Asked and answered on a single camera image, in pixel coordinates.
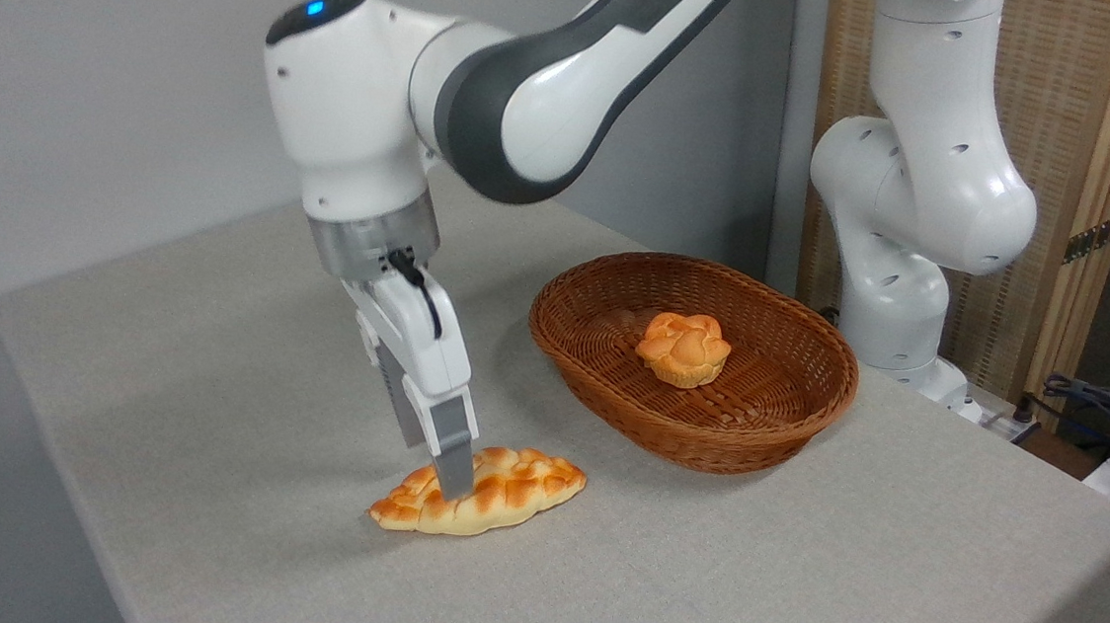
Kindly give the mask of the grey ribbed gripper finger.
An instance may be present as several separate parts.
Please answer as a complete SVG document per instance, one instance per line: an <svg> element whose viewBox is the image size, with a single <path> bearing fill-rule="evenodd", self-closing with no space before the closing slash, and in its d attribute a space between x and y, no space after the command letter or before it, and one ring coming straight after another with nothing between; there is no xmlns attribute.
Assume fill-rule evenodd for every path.
<svg viewBox="0 0 1110 623"><path fill-rule="evenodd" d="M417 394L415 401L441 495L447 502L460 501L474 490L475 441L480 439L471 392L460 388L445 399Z"/></svg>
<svg viewBox="0 0 1110 623"><path fill-rule="evenodd" d="M408 401L407 391L403 384L406 375L404 366L394 356L389 344L382 342L377 330L373 329L367 318L357 311L357 326L370 364L377 366L379 374L389 394L390 404L394 409L394 416L397 418L398 428L405 444L415 448L424 443L424 431L417 418L417 411Z"/></svg>

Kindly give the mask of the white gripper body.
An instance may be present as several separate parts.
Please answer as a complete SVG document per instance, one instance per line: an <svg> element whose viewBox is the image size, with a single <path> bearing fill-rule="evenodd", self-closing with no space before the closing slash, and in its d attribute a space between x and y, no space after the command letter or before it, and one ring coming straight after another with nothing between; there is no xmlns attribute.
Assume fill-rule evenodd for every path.
<svg viewBox="0 0 1110 623"><path fill-rule="evenodd" d="M455 309L426 267L387 264L371 282L342 280L341 287L404 366L413 408L417 394L445 399L470 386L470 351Z"/></svg>

